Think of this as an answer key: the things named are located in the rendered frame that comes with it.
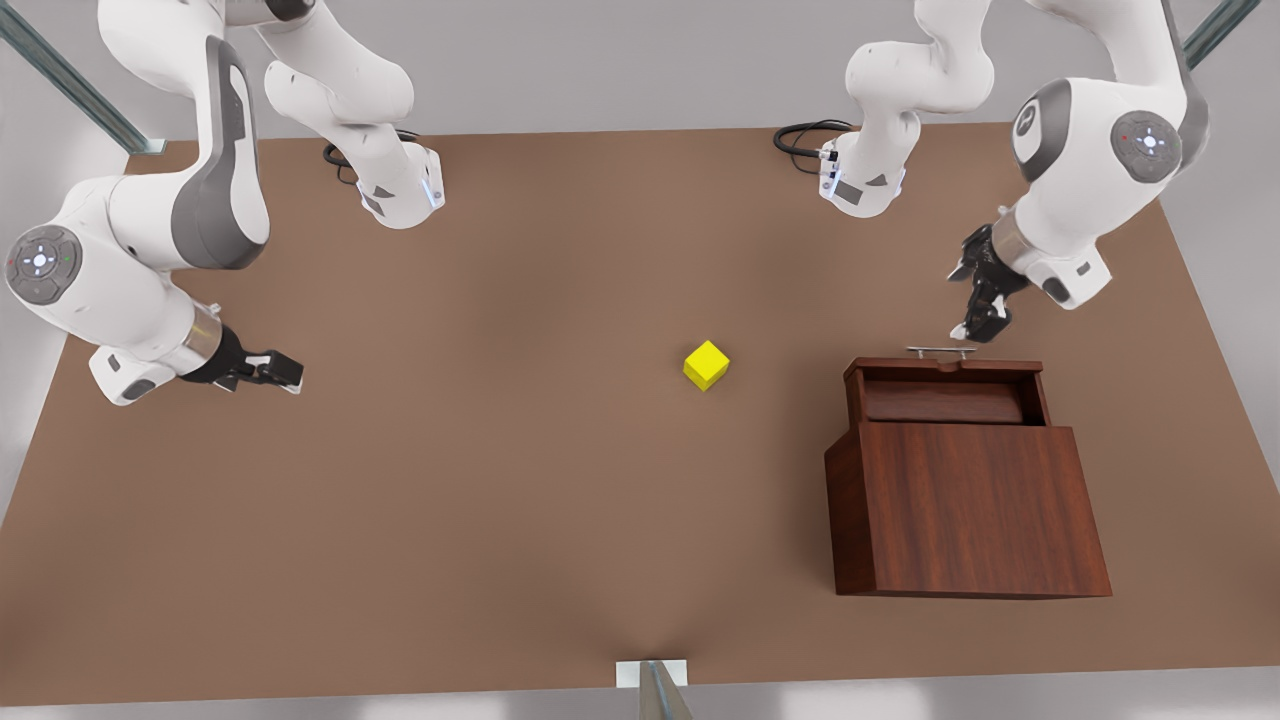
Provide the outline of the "wooden drawer with silver handle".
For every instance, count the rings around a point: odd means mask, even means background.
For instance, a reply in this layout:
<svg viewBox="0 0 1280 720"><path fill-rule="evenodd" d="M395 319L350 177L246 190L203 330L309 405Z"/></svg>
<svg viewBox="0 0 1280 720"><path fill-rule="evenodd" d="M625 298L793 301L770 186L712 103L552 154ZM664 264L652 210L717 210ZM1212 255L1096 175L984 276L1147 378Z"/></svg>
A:
<svg viewBox="0 0 1280 720"><path fill-rule="evenodd" d="M1050 427L1038 361L858 357L844 373L850 421Z"/></svg>

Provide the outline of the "dark wooden drawer cabinet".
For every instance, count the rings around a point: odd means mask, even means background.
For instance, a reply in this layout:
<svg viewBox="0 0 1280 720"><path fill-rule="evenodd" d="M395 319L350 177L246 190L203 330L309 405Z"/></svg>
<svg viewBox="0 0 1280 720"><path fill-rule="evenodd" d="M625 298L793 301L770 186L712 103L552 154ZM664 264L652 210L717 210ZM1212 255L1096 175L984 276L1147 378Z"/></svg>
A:
<svg viewBox="0 0 1280 720"><path fill-rule="evenodd" d="M826 451L840 594L1108 597L1069 427L863 421Z"/></svg>

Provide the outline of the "yellow square cube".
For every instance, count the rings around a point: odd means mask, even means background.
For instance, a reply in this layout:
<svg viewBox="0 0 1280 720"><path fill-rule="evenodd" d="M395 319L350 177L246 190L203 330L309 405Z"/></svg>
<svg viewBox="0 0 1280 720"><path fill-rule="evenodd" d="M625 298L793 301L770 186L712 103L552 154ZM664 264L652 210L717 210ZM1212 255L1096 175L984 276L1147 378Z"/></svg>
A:
<svg viewBox="0 0 1280 720"><path fill-rule="evenodd" d="M684 360L684 374L708 391L728 369L730 359L710 341L704 341Z"/></svg>

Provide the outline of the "silver frame post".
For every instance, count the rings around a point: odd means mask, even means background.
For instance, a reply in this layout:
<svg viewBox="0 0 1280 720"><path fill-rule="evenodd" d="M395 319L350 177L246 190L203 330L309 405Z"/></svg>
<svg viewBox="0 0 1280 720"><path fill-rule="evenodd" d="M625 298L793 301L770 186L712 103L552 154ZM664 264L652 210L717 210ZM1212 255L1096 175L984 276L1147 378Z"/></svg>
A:
<svg viewBox="0 0 1280 720"><path fill-rule="evenodd" d="M1221 0L1183 41L1189 70L1194 70L1263 0Z"/></svg>
<svg viewBox="0 0 1280 720"><path fill-rule="evenodd" d="M618 661L616 685L637 689L637 720L692 720L681 689L689 685L685 659Z"/></svg>
<svg viewBox="0 0 1280 720"><path fill-rule="evenodd" d="M146 137L8 0L0 0L0 38L129 155L164 152L165 140Z"/></svg>

